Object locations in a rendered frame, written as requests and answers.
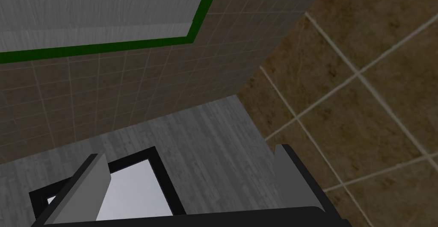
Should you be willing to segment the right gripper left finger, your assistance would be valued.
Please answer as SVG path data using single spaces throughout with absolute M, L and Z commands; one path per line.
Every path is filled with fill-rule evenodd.
M 33 225 L 86 226 L 93 223 L 110 181 L 106 156 L 101 153 L 89 155 Z

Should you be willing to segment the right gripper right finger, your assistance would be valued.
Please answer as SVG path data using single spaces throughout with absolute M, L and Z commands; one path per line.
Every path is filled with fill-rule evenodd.
M 274 173 L 286 207 L 318 208 L 333 220 L 343 220 L 291 146 L 276 145 Z

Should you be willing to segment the grey wooden door leaf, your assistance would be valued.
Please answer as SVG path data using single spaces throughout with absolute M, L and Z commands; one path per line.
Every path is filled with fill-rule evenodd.
M 0 0 L 0 53 L 187 36 L 201 0 Z

